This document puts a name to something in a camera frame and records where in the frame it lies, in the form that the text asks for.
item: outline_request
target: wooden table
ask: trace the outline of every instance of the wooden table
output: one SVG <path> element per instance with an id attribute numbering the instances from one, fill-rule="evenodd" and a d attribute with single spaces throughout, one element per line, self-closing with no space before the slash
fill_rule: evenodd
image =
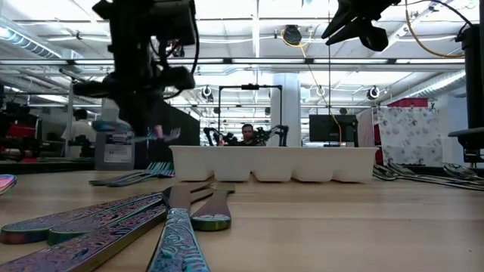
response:
<path id="1" fill-rule="evenodd" d="M 174 180 L 124 188 L 87 180 L 118 173 L 21 175 L 0 196 L 0 224 L 162 190 Z M 484 271 L 484 193 L 410 181 L 236 184 L 230 230 L 197 232 L 214 272 Z M 192 206 L 195 211 L 201 202 Z M 163 225 L 97 271 L 144 271 Z M 0 262 L 45 247 L 0 244 Z"/>

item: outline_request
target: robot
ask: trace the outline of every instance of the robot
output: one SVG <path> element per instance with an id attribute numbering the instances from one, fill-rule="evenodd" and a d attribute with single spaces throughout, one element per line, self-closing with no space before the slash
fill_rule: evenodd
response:
<path id="1" fill-rule="evenodd" d="M 265 146 L 267 141 L 275 136 L 279 136 L 279 147 L 286 147 L 287 146 L 287 133 L 289 131 L 289 127 L 286 125 L 276 125 L 274 128 L 271 128 L 269 131 L 265 131 L 264 128 L 257 128 L 254 131 L 254 146 Z M 222 136 L 222 140 L 224 141 L 224 145 L 238 147 L 240 146 L 240 142 L 238 141 L 237 137 L 235 137 L 232 133 L 227 133 L 227 135 L 223 135 L 215 128 L 204 128 L 203 133 L 205 133 L 206 138 L 209 141 L 209 145 L 213 147 L 214 141 L 212 141 L 212 137 L 210 137 L 210 132 L 213 133 L 213 140 L 215 140 L 216 145 L 219 145 L 219 138 Z"/>
<path id="2" fill-rule="evenodd" d="M 384 29 L 372 26 L 380 14 L 400 0 L 339 0 L 338 11 L 324 31 L 327 45 L 359 37 L 374 51 L 388 45 Z M 92 8 L 110 22 L 114 72 L 103 82 L 78 82 L 74 94 L 113 99 L 119 117 L 128 122 L 136 136 L 146 136 L 146 128 L 156 125 L 155 113 L 163 99 L 195 87 L 193 73 L 197 68 L 200 39 L 195 20 L 194 0 L 100 0 Z M 152 37 L 156 37 L 155 48 Z M 195 45 L 191 71 L 170 67 L 167 58 L 180 48 Z M 178 91 L 164 94 L 166 87 Z"/>

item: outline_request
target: computer monitor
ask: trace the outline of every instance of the computer monitor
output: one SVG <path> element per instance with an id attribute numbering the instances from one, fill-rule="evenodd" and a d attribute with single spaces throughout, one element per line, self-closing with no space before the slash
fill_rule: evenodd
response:
<path id="1" fill-rule="evenodd" d="M 357 125 L 354 115 L 335 115 L 341 126 L 341 141 L 354 142 L 358 146 Z M 309 116 L 309 141 L 311 142 L 339 142 L 340 130 L 331 115 Z"/>

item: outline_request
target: wall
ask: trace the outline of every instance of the wall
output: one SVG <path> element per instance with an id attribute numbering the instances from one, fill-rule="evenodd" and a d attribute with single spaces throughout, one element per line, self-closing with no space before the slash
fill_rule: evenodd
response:
<path id="1" fill-rule="evenodd" d="M 442 134 L 443 161 L 469 166 L 464 162 L 464 154 L 457 138 L 448 137 L 448 133 L 467 129 L 466 98 L 456 98 L 455 94 L 465 92 L 465 87 L 438 97 L 436 109 L 439 110 L 439 129 Z"/>

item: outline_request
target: man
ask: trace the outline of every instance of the man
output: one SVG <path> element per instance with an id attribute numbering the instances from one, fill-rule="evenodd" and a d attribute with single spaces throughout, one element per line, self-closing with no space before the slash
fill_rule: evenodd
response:
<path id="1" fill-rule="evenodd" d="M 74 111 L 74 119 L 70 129 L 70 139 L 67 139 L 67 128 L 62 134 L 62 138 L 66 141 L 74 141 L 77 136 L 84 135 L 90 142 L 96 141 L 96 131 L 89 125 L 87 110 Z"/>
<path id="2" fill-rule="evenodd" d="M 251 124 L 245 124 L 242 126 L 243 141 L 240 142 L 242 146 L 255 146 L 257 145 L 254 140 L 254 127 Z"/>

